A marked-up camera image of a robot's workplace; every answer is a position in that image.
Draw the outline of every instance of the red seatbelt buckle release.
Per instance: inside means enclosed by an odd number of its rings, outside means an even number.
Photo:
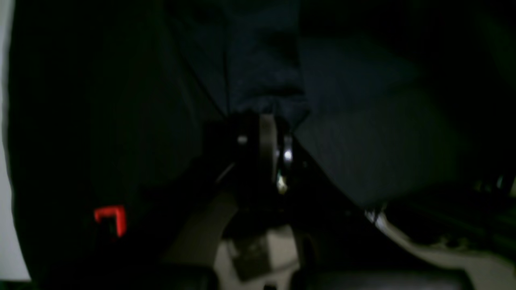
[[[122,237],[127,230],[127,221],[125,217],[125,208],[123,205],[110,205],[100,207],[94,211],[95,221],[98,224],[110,223],[110,228],[114,225],[116,228],[116,236]]]

